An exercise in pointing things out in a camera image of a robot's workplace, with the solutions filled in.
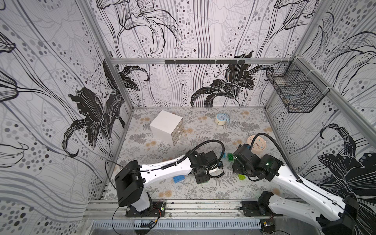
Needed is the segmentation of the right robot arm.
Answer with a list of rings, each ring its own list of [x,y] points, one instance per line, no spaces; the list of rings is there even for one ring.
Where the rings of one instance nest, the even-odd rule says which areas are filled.
[[[267,180],[278,184],[304,202],[285,199],[264,191],[250,208],[246,202],[242,203],[244,215],[285,215],[310,224],[325,235],[353,235],[359,203],[350,197],[338,197],[300,177],[291,168],[288,160],[281,161],[271,155],[259,157],[253,153],[253,145],[260,136],[268,138],[281,151],[273,138],[265,133],[258,133],[250,144],[239,145],[233,153],[233,172],[246,176],[252,182]]]

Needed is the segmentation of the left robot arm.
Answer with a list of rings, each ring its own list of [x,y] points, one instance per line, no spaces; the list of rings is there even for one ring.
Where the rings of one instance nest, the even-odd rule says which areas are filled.
[[[199,148],[210,143],[217,143],[221,147],[220,156],[214,151],[197,152]],[[137,160],[130,161],[114,177],[119,207],[131,207],[138,213],[152,210],[152,199],[144,188],[153,183],[177,176],[193,175],[197,184],[210,179],[220,178],[224,172],[212,175],[211,171],[222,169],[221,159],[225,154],[225,145],[219,140],[207,140],[182,156],[156,164],[139,164]]]

